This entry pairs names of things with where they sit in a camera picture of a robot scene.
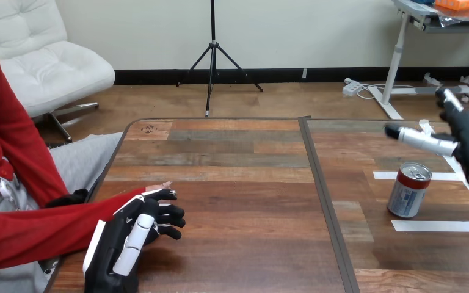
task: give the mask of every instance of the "chair leg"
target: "chair leg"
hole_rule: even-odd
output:
[[[61,116],[61,115],[69,114],[69,113],[74,113],[74,112],[78,112],[78,111],[82,111],[82,110],[86,110],[86,109],[90,109],[90,108],[98,108],[98,107],[99,107],[98,103],[81,104],[81,105],[76,105],[76,106],[73,106],[73,107],[69,107],[67,109],[56,110],[56,111],[47,113],[46,116],[48,116],[55,123],[55,125],[57,126],[59,131],[64,136],[64,139],[65,139],[66,142],[73,142],[73,138],[69,135],[69,133],[67,133],[67,131],[62,126],[60,121],[58,121],[57,116]]]
[[[60,123],[60,121],[58,121],[58,119],[55,117],[55,115],[53,114],[53,112],[51,113],[47,113],[46,116],[48,116],[51,121],[53,121],[55,123],[55,125],[57,126],[58,130],[62,133],[62,135],[64,136],[64,139],[66,142],[73,142],[73,138],[69,135],[69,133],[67,133],[67,131],[65,130],[65,128],[62,126],[62,124]]]
[[[96,102],[81,104],[81,105],[76,105],[76,106],[69,107],[69,108],[62,109],[62,110],[55,110],[55,111],[53,111],[53,114],[55,116],[60,116],[60,115],[65,115],[65,114],[69,114],[69,113],[82,111],[82,110],[85,110],[85,109],[90,109],[90,108],[93,108],[93,107],[98,108],[99,106],[100,105],[98,105],[98,103],[96,103]]]

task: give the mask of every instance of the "white armchair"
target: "white armchair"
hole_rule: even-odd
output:
[[[98,103],[56,110],[113,85],[112,66],[95,52],[67,41],[54,0],[0,0],[0,61],[30,117],[56,118]]]

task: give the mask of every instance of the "aluminum can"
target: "aluminum can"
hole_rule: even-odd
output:
[[[424,165],[404,163],[398,170],[387,208],[402,218],[412,218],[420,210],[432,173]]]

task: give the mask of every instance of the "red sleeve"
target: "red sleeve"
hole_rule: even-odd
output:
[[[0,212],[0,269],[87,248],[98,220],[110,220],[118,208],[144,191],[136,189],[99,203]]]
[[[0,145],[39,206],[68,194],[46,144],[17,100],[0,65]]]

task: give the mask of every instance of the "tripod stand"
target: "tripod stand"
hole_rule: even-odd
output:
[[[177,87],[181,85],[183,81],[186,80],[186,78],[189,76],[189,73],[195,69],[197,64],[206,56],[209,50],[211,50],[211,63],[209,65],[209,83],[208,83],[208,100],[206,102],[206,118],[209,117],[209,101],[211,99],[211,92],[213,91],[213,78],[217,76],[219,73],[217,72],[217,58],[216,58],[216,50],[219,50],[222,52],[222,54],[231,61],[231,63],[238,68],[239,71],[244,75],[246,81],[250,84],[254,84],[261,92],[263,92],[263,89],[257,84],[251,81],[249,78],[249,75],[231,58],[225,51],[220,47],[220,44],[216,41],[215,38],[215,0],[211,0],[211,43],[209,43],[208,48],[202,55],[198,58],[198,60],[191,66],[191,68],[186,72],[186,75],[184,75],[184,78],[180,82],[177,83]]]

